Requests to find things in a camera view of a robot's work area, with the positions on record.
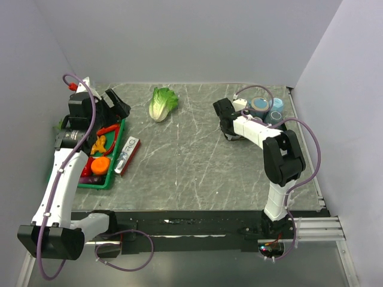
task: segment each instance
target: wall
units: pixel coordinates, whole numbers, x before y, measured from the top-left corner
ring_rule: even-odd
[[[35,0],[80,74],[100,82],[294,87],[341,0]]]
[[[383,281],[383,2],[344,0],[293,97],[321,143],[321,189],[362,286]]]
[[[17,240],[29,224],[53,162],[55,126],[67,112],[70,71],[35,4],[0,2],[1,286],[14,286],[26,251]]]

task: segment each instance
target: table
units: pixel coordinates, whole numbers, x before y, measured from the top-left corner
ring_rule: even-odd
[[[179,95],[178,108],[161,123],[149,116],[155,87],[169,87]],[[115,176],[110,190],[77,190],[73,210],[262,210],[267,202],[269,180],[263,170],[263,152],[250,141],[229,142],[219,128],[212,104],[232,99],[244,84],[99,84],[103,95],[113,88],[132,107],[126,119],[123,145],[129,136],[140,138],[141,147],[124,176]],[[284,117],[294,116],[288,89],[269,87],[284,101]],[[268,98],[257,88],[241,93],[251,99]],[[301,143],[310,176],[308,153],[298,125],[286,123]],[[292,195],[295,210],[319,210],[313,182]]]

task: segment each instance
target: red pepper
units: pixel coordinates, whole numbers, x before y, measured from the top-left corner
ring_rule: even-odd
[[[90,169],[90,166],[92,165],[92,162],[94,160],[95,159],[93,157],[88,158],[88,161],[87,161],[86,165],[84,166],[83,172],[81,173],[82,178],[85,178],[87,176],[91,176],[93,174],[92,170]]]
[[[120,133],[120,124],[113,124],[110,127],[104,127],[103,129],[100,129],[97,132],[98,136],[102,136],[102,135],[109,133],[111,131],[114,131],[114,140],[113,140],[113,143],[110,146],[110,148],[102,154],[103,156],[106,156],[106,155],[112,153],[112,151],[114,150],[115,142],[118,138],[118,134]]]

